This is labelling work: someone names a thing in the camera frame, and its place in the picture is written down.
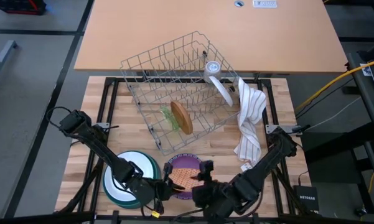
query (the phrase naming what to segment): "yellow tag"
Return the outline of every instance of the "yellow tag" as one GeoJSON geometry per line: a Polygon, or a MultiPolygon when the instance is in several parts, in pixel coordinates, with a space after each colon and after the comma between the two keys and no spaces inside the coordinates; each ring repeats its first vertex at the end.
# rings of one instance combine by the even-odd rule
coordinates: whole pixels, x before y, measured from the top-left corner
{"type": "Polygon", "coordinates": [[[155,211],[152,211],[152,216],[155,217],[155,218],[159,218],[161,214],[155,212],[155,211]]]}

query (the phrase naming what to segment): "yellow cable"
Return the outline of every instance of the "yellow cable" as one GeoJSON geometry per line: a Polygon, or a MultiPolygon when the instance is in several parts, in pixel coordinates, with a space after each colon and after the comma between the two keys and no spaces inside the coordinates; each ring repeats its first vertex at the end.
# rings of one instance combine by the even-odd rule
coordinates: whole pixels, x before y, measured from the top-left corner
{"type": "Polygon", "coordinates": [[[371,191],[372,191],[373,180],[374,180],[374,173],[372,174],[372,176],[371,176],[371,180],[369,181],[369,188],[368,188],[368,193],[369,193],[369,194],[370,194],[371,191]]]}
{"type": "Polygon", "coordinates": [[[347,71],[347,72],[339,75],[334,80],[330,81],[328,84],[326,84],[320,90],[318,90],[316,93],[314,93],[312,96],[310,96],[308,99],[306,99],[302,104],[300,104],[299,106],[297,106],[294,110],[295,111],[300,110],[303,106],[305,106],[306,104],[310,103],[311,100],[313,100],[314,98],[316,98],[317,96],[319,96],[323,91],[325,91],[328,87],[330,87],[332,84],[334,84],[335,82],[339,81],[340,79],[346,77],[347,75],[349,75],[351,73],[354,73],[354,72],[356,72],[358,70],[361,70],[361,69],[366,68],[366,67],[371,66],[371,65],[374,65],[374,61],[371,62],[371,63],[368,63],[366,65],[359,66],[358,68],[354,68],[353,70],[347,71]]]}

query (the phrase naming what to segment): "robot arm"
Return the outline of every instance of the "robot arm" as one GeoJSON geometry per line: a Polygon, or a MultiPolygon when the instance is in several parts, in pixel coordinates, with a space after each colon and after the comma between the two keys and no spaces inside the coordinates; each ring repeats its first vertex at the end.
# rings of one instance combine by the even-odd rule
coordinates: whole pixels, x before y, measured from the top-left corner
{"type": "Polygon", "coordinates": [[[281,128],[270,135],[270,142],[269,152],[259,163],[236,175],[229,183],[212,181],[213,162],[203,162],[205,168],[201,167],[198,179],[205,183],[194,187],[192,195],[195,205],[203,208],[203,215],[209,223],[224,223],[232,212],[244,214],[258,200],[271,170],[277,168],[286,156],[296,155],[297,144],[281,128]]]}
{"type": "Polygon", "coordinates": [[[67,137],[79,140],[95,152],[108,166],[111,167],[113,177],[124,183],[124,189],[130,188],[141,205],[148,204],[153,198],[168,200],[177,193],[177,189],[183,189],[172,183],[168,178],[172,167],[165,165],[165,179],[154,180],[143,177],[143,171],[133,162],[118,158],[105,144],[105,130],[99,125],[91,126],[91,118],[82,111],[74,110],[60,122],[59,129],[67,137]]]}

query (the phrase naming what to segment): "patterned plate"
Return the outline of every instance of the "patterned plate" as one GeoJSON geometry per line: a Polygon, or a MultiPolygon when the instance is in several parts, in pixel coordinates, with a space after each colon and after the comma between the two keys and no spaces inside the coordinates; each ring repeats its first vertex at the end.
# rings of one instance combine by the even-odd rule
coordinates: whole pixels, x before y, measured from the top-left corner
{"type": "Polygon", "coordinates": [[[185,192],[174,196],[184,200],[192,199],[192,187],[203,184],[190,178],[199,173],[200,159],[196,155],[183,153],[174,156],[169,163],[173,165],[173,172],[169,177],[175,184],[185,187],[185,192]]]}

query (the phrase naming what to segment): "white towel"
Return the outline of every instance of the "white towel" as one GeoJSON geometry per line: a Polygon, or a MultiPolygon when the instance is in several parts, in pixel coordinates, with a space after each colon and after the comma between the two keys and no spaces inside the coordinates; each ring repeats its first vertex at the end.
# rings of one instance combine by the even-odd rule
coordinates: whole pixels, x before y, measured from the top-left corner
{"type": "Polygon", "coordinates": [[[261,120],[266,107],[266,95],[250,88],[241,78],[238,81],[241,111],[238,114],[238,126],[241,140],[234,149],[240,160],[249,160],[254,166],[260,160],[261,148],[256,135],[255,124],[261,120]]]}

